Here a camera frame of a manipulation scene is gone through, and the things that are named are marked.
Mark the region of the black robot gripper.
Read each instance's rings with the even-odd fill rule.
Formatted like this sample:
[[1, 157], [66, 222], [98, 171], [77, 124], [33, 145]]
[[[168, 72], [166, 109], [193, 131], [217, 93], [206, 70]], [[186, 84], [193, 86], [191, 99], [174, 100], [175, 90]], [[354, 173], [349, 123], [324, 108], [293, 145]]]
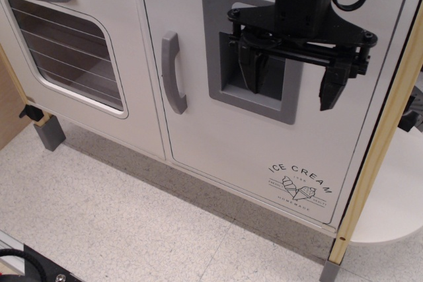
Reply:
[[268, 74], [271, 55], [325, 67], [319, 98], [320, 111], [338, 101], [350, 76], [363, 75], [377, 36], [336, 14], [350, 12], [366, 0], [350, 5], [338, 0], [275, 0], [261, 7], [231, 9], [231, 42], [246, 87], [257, 94]]

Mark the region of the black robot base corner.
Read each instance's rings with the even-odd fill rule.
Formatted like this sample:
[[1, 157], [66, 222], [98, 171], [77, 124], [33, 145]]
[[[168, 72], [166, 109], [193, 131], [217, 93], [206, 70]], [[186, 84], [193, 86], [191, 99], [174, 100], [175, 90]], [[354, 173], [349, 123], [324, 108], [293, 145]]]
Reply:
[[51, 260], [28, 250], [1, 249], [1, 257], [12, 256], [24, 260], [24, 273], [5, 274], [1, 281], [83, 281]]

